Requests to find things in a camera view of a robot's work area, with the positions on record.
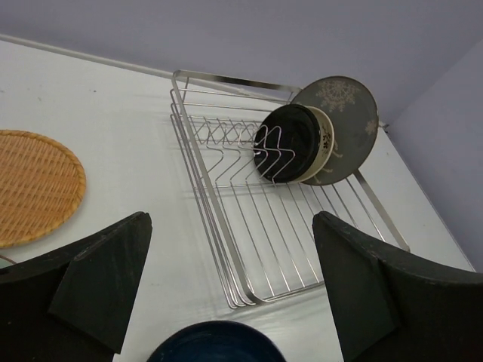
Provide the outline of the dark blue glazed plate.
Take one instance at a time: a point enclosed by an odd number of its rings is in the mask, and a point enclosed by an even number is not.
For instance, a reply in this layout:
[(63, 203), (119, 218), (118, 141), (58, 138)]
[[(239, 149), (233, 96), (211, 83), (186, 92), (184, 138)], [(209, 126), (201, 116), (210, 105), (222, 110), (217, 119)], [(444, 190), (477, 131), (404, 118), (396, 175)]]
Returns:
[(177, 331), (148, 361), (284, 361), (275, 343), (259, 330), (235, 321), (205, 321)]

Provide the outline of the orange woven round plate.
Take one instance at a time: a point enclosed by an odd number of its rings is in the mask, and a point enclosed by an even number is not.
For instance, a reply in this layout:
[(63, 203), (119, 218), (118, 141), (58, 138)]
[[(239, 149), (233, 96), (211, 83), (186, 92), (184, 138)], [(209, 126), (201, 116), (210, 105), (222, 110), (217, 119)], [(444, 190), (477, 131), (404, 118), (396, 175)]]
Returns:
[(1, 131), (1, 247), (28, 244), (64, 224), (86, 191), (85, 170), (63, 144), (24, 130)]

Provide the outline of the glossy black plate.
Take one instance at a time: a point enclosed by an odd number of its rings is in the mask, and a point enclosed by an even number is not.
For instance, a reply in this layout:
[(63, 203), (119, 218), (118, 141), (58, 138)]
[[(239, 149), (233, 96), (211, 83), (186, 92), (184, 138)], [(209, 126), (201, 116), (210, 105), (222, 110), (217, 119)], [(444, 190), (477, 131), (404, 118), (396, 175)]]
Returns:
[(309, 170), (320, 139), (319, 122), (307, 107), (281, 106), (265, 117), (254, 136), (255, 167), (272, 183), (293, 182)]

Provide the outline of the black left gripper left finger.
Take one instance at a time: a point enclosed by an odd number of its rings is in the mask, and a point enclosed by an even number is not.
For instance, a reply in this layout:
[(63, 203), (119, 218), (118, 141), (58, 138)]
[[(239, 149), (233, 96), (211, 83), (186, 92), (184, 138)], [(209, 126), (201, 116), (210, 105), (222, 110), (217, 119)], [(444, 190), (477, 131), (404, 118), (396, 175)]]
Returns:
[(122, 350), (152, 237), (136, 212), (1, 270), (3, 361), (111, 361)]

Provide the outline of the grey reindeer pattern plate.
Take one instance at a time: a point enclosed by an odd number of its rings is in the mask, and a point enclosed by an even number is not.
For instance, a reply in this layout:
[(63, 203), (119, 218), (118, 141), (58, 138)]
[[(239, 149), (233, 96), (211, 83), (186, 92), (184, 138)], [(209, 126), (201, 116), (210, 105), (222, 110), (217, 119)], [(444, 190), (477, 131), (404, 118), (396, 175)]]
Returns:
[(370, 90), (354, 78), (333, 75), (309, 84), (292, 102), (322, 110), (334, 127), (334, 147), (328, 162), (305, 184), (327, 186), (357, 171), (377, 139), (379, 112)]

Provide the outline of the cream plate with black patch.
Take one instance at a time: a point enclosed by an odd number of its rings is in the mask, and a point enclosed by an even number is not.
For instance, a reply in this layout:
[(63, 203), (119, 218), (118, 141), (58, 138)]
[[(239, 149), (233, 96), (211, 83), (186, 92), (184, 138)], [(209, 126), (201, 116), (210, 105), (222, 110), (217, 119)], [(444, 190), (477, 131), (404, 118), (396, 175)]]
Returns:
[(319, 123), (320, 143), (315, 160), (309, 169), (298, 179), (297, 182), (305, 182), (321, 172), (327, 164), (334, 148), (334, 126), (328, 115), (314, 106), (306, 106), (314, 114)]

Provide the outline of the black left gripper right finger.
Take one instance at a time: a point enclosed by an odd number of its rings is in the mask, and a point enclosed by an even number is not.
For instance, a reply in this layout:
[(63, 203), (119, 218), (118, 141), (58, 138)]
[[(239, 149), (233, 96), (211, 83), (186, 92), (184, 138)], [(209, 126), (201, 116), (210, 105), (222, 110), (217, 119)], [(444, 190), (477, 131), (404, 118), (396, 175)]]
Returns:
[(376, 239), (322, 211), (316, 250), (346, 361), (480, 361), (482, 276)]

